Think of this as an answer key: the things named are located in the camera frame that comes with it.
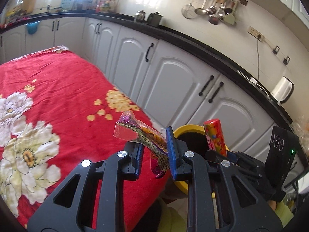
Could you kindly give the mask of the green sleeved right forearm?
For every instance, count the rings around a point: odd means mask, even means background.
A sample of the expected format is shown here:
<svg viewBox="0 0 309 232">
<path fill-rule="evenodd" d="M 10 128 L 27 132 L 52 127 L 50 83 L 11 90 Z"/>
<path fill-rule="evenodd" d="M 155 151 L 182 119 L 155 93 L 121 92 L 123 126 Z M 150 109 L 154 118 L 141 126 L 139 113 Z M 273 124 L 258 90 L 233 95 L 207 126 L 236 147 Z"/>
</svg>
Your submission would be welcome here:
<svg viewBox="0 0 309 232">
<path fill-rule="evenodd" d="M 282 226 L 285 227 L 294 217 L 291 210 L 284 204 L 284 202 L 277 203 L 277 207 L 275 209 L 275 213 L 281 220 Z"/>
</svg>

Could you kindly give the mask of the right hand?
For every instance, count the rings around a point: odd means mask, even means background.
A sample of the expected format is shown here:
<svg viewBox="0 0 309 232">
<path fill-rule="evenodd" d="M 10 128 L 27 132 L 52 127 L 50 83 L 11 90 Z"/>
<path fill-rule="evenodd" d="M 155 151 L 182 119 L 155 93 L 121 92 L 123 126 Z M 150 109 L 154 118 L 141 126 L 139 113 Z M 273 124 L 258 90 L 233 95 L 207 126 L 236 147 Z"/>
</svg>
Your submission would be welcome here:
<svg viewBox="0 0 309 232">
<path fill-rule="evenodd" d="M 277 202 L 276 202 L 276 201 L 274 201 L 274 200 L 268 200 L 267 203 L 268 203 L 268 205 L 271 207 L 271 209 L 272 209 L 273 211 L 276 210 L 276 208 L 277 208 Z"/>
</svg>

